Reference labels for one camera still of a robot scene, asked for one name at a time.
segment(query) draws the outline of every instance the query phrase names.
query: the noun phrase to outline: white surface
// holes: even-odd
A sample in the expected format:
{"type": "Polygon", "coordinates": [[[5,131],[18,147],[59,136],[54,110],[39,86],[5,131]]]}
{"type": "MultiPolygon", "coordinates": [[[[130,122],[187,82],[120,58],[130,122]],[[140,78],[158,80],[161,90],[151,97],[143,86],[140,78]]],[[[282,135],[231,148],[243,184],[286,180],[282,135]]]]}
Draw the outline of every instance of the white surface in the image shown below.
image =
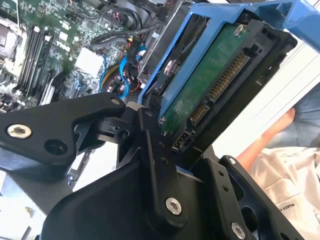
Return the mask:
{"type": "Polygon", "coordinates": [[[102,56],[98,56],[94,52],[83,47],[75,62],[75,67],[86,74],[97,77],[103,61],[102,56]]]}
{"type": "Polygon", "coordinates": [[[103,176],[111,173],[116,168],[118,145],[106,142],[104,146],[95,150],[84,168],[73,191],[93,183],[103,176]]]}
{"type": "Polygon", "coordinates": [[[68,39],[68,34],[64,33],[63,31],[61,31],[59,33],[59,38],[62,39],[63,41],[67,41],[68,39]]]}
{"type": "Polygon", "coordinates": [[[276,75],[212,144],[217,157],[237,157],[245,150],[320,82],[319,66],[319,54],[299,40],[276,75]]]}

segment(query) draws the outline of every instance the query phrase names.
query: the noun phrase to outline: hole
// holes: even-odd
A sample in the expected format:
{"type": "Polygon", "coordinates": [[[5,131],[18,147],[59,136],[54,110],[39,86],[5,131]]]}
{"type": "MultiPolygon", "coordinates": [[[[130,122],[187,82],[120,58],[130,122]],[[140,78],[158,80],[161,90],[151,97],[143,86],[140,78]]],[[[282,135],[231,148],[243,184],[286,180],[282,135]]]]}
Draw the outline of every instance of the hole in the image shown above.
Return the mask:
{"type": "Polygon", "coordinates": [[[245,222],[246,227],[249,229],[250,232],[255,232],[258,230],[258,218],[254,211],[248,207],[245,206],[241,209],[241,213],[245,222]]]}
{"type": "Polygon", "coordinates": [[[241,228],[238,227],[238,226],[235,227],[235,231],[236,231],[239,235],[242,234],[242,230],[241,230],[241,228]]]}
{"type": "Polygon", "coordinates": [[[287,235],[285,235],[283,232],[280,233],[280,236],[282,237],[283,240],[290,240],[290,238],[287,235]]]}
{"type": "Polygon", "coordinates": [[[63,155],[67,153],[68,147],[67,145],[60,140],[50,139],[44,143],[45,150],[53,155],[63,155]]]}
{"type": "Polygon", "coordinates": [[[168,164],[168,160],[164,157],[161,157],[160,158],[160,161],[163,163],[163,164],[168,164]]]}
{"type": "Polygon", "coordinates": [[[120,102],[115,98],[111,98],[111,102],[115,105],[120,105],[120,102]]]}
{"type": "Polygon", "coordinates": [[[129,137],[130,133],[127,131],[127,130],[122,130],[120,133],[119,133],[119,136],[120,138],[122,139],[126,139],[127,137],[129,137]]]}
{"type": "Polygon", "coordinates": [[[17,134],[25,134],[25,133],[26,133],[26,130],[24,130],[24,129],[21,128],[21,127],[15,127],[13,130],[14,130],[14,132],[17,133],[17,134]]]}
{"type": "Polygon", "coordinates": [[[229,192],[229,188],[227,188],[225,185],[222,186],[223,190],[225,190],[226,192],[229,192]]]}
{"type": "Polygon", "coordinates": [[[165,147],[165,145],[162,142],[159,141],[158,142],[158,147],[163,149],[165,147]]]}
{"type": "Polygon", "coordinates": [[[178,209],[179,209],[178,204],[177,204],[176,202],[174,202],[174,201],[170,202],[170,205],[171,205],[171,207],[173,207],[173,209],[175,209],[175,210],[178,210],[178,209]]]}
{"type": "Polygon", "coordinates": [[[153,116],[152,112],[150,112],[150,111],[145,111],[145,114],[147,114],[149,117],[153,116]]]}

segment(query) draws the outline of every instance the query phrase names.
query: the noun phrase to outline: screw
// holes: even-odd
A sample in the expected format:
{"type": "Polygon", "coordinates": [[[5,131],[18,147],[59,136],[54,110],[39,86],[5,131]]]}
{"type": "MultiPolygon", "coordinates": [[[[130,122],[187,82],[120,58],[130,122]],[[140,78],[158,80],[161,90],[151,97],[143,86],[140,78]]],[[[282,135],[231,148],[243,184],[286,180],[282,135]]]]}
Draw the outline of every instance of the screw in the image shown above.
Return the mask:
{"type": "Polygon", "coordinates": [[[236,37],[239,37],[239,36],[243,33],[244,30],[245,30],[245,26],[242,25],[242,24],[240,24],[240,25],[236,28],[236,30],[234,31],[233,34],[234,34],[236,37]]]}
{"type": "Polygon", "coordinates": [[[161,161],[163,164],[168,164],[168,160],[167,160],[165,157],[160,157],[160,161],[161,161]]]}
{"type": "Polygon", "coordinates": [[[150,112],[150,111],[145,111],[145,114],[147,114],[149,117],[153,116],[152,112],[150,112]]]}
{"type": "Polygon", "coordinates": [[[173,215],[180,215],[182,212],[182,207],[180,202],[174,197],[169,197],[165,200],[166,209],[173,215]]]}
{"type": "Polygon", "coordinates": [[[173,61],[171,60],[171,61],[169,61],[168,64],[165,66],[164,71],[163,71],[163,73],[164,73],[165,75],[167,75],[167,73],[168,73],[168,71],[169,71],[172,63],[173,63],[173,61]]]}
{"type": "Polygon", "coordinates": [[[229,161],[230,161],[230,163],[232,164],[232,165],[236,165],[236,161],[233,159],[233,158],[231,158],[231,157],[229,157],[229,161]]]}
{"type": "Polygon", "coordinates": [[[234,232],[234,234],[238,237],[238,239],[243,240],[246,238],[245,231],[242,229],[242,227],[237,222],[231,223],[231,228],[232,228],[232,231],[234,232]]]}
{"type": "Polygon", "coordinates": [[[115,98],[111,98],[111,102],[115,105],[120,105],[120,102],[115,98]]]}
{"type": "Polygon", "coordinates": [[[8,127],[6,132],[10,137],[15,139],[26,139],[29,138],[32,134],[31,129],[22,124],[13,124],[8,127]]]}

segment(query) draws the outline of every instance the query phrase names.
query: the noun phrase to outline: chip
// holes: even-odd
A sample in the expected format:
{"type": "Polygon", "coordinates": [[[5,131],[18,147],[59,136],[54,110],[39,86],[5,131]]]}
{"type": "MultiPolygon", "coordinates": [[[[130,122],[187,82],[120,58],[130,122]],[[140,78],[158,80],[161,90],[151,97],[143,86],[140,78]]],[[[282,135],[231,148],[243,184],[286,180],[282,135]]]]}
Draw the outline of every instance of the chip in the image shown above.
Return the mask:
{"type": "Polygon", "coordinates": [[[94,23],[93,21],[88,21],[87,27],[88,27],[89,29],[94,29],[95,23],[94,23]]]}
{"type": "Polygon", "coordinates": [[[65,0],[56,0],[56,2],[60,5],[64,5],[65,4],[65,0]]]}

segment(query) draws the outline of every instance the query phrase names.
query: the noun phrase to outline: circuit board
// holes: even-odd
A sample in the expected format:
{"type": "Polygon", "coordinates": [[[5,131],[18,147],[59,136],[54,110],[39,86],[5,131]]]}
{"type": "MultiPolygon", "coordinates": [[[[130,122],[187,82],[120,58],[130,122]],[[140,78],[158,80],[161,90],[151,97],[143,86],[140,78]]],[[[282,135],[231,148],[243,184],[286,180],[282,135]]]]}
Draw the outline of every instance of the circuit board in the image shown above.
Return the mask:
{"type": "MultiPolygon", "coordinates": [[[[68,0],[19,0],[18,15],[21,23],[27,28],[37,26],[50,32],[53,37],[52,46],[46,61],[47,70],[64,71],[67,77],[64,84],[62,99],[70,99],[99,91],[99,78],[103,71],[103,62],[97,61],[100,69],[98,74],[83,74],[77,67],[77,59],[83,49],[94,52],[90,41],[101,34],[118,31],[106,18],[84,19],[77,14],[68,0]]],[[[96,16],[97,10],[87,3],[82,4],[88,16],[96,16]]],[[[0,10],[18,19],[17,5],[12,0],[0,0],[0,10]]],[[[125,47],[113,44],[104,49],[107,66],[119,62],[124,56],[125,47]]],[[[27,107],[35,103],[27,101],[27,107]]]]}
{"type": "MultiPolygon", "coordinates": [[[[237,24],[226,25],[217,36],[201,62],[185,83],[173,103],[164,114],[162,130],[173,134],[197,105],[206,89],[230,60],[234,52],[247,36],[234,35],[237,24]]],[[[195,118],[206,111],[204,107],[195,110],[195,118]]]]}

